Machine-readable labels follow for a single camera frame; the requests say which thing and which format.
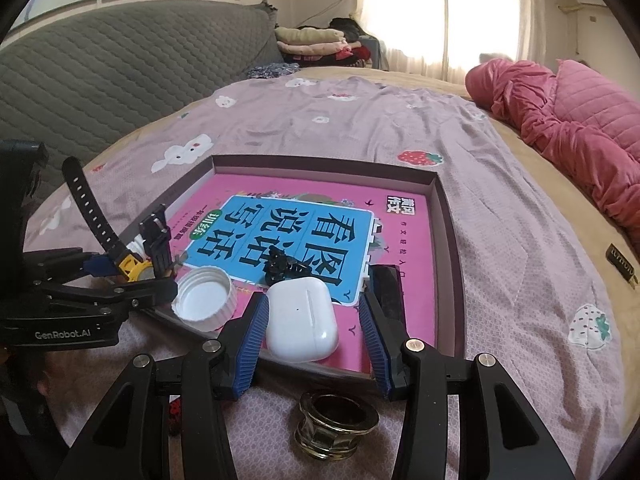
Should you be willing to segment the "yellow black wrist watch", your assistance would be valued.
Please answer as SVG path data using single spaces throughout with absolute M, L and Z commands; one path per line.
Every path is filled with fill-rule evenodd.
M 81 218 L 117 274 L 127 282 L 175 275 L 170 247 L 172 235 L 164 204 L 148 209 L 137 223 L 117 231 L 93 193 L 79 159 L 67 157 L 62 163 L 62 174 Z

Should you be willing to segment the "white earbuds case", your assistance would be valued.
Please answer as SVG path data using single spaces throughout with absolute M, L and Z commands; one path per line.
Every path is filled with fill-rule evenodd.
M 326 284 L 306 276 L 282 281 L 267 290 L 269 322 L 266 345 L 285 363 L 316 362 L 338 346 L 338 327 Z

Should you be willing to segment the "black hair clip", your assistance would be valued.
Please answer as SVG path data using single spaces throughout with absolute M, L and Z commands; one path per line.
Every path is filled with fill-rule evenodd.
M 311 276 L 311 267 L 287 255 L 282 249 L 270 246 L 264 273 L 266 285 L 272 286 L 282 281 Z

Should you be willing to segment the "white plastic jar lid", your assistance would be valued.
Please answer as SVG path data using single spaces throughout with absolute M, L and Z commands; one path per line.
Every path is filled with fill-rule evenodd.
M 214 332 L 232 319 L 238 295 L 230 276 L 216 266 L 202 266 L 178 279 L 172 312 L 199 332 Z

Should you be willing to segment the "pink and blue book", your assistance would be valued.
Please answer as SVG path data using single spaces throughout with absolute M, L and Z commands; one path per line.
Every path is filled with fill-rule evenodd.
M 398 266 L 408 334 L 436 340 L 432 230 L 421 192 L 214 174 L 172 204 L 167 220 L 172 253 L 185 256 L 188 269 L 225 270 L 240 308 L 264 282 L 270 246 L 311 267 L 328 286 L 338 327 L 337 349 L 313 370 L 369 373 L 357 312 L 368 264 Z

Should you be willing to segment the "red black small lighter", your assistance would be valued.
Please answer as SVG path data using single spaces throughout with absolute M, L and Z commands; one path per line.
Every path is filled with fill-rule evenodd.
M 169 437 L 179 437 L 182 429 L 182 403 L 180 396 L 169 399 L 167 431 Z

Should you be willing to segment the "grey quilted headboard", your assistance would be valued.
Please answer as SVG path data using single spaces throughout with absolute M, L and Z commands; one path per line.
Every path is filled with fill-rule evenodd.
M 1 136 L 48 151 L 35 200 L 63 182 L 62 162 L 90 162 L 116 141 L 255 66 L 281 61 L 268 2 L 155 0 L 63 18 L 3 48 Z

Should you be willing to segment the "black gold lighter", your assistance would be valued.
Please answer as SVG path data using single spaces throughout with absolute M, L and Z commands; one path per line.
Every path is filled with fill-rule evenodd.
M 634 266 L 614 244 L 608 246 L 605 258 L 632 288 L 639 284 Z

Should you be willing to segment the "pile of folded clothes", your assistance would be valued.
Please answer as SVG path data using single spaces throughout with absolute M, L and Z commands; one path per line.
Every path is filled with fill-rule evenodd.
M 328 28 L 314 26 L 274 30 L 285 62 L 300 67 L 345 66 L 387 70 L 382 44 L 351 18 L 334 18 Z

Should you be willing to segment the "pink quilted duvet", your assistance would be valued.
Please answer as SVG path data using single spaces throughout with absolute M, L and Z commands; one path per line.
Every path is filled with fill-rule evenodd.
M 474 103 L 520 132 L 639 248 L 639 102 L 573 60 L 559 69 L 504 58 L 465 76 Z

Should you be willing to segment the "white window curtain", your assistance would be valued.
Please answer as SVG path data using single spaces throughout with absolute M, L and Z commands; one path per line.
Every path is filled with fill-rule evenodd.
M 455 84 L 484 54 L 546 54 L 544 0 L 357 0 L 356 19 L 380 42 L 383 67 Z

